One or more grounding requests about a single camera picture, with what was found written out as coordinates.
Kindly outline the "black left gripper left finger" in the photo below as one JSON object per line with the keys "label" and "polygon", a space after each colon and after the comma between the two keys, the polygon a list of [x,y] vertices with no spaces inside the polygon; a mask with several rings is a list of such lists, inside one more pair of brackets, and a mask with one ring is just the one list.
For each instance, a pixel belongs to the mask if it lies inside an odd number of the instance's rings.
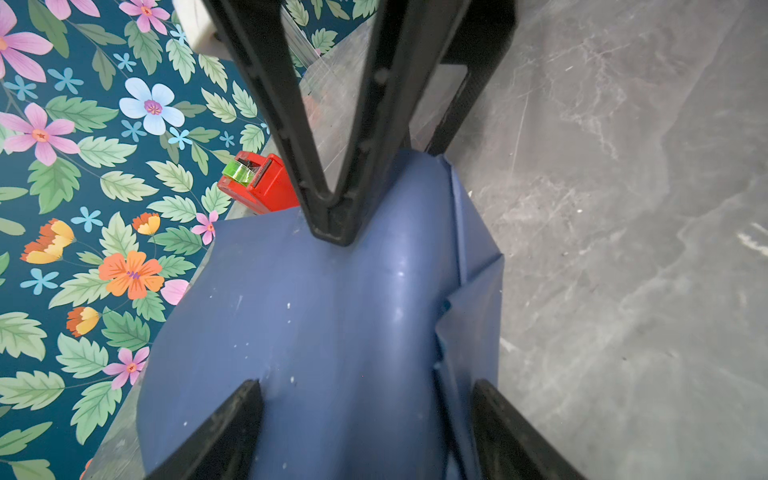
{"label": "black left gripper left finger", "polygon": [[264,401],[257,380],[244,381],[148,479],[247,479]]}

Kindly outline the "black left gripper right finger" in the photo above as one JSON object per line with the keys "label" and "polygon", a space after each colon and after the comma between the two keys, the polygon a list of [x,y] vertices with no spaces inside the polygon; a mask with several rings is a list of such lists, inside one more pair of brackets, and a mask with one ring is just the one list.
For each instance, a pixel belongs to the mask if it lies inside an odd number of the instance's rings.
{"label": "black left gripper right finger", "polygon": [[489,381],[472,390],[471,420],[484,479],[584,480]]}

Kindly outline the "red tape dispenser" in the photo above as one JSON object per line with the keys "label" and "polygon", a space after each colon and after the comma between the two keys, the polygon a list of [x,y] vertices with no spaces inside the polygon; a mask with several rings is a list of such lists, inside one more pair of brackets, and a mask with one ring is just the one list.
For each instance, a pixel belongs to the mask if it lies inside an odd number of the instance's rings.
{"label": "red tape dispenser", "polygon": [[300,206],[281,158],[241,151],[224,168],[218,188],[258,215]]}

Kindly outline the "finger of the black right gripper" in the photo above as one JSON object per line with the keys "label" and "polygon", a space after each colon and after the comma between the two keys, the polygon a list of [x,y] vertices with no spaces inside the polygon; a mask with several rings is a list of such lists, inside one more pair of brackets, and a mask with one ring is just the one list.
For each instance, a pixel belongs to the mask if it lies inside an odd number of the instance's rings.
{"label": "finger of the black right gripper", "polygon": [[260,103],[312,234],[351,244],[396,157],[418,101],[469,4],[382,1],[346,156],[329,187],[293,74],[276,1],[208,1],[217,33]]}
{"label": "finger of the black right gripper", "polygon": [[426,147],[437,156],[447,151],[475,102],[511,46],[517,25],[514,0],[473,0],[441,62],[467,72]]}

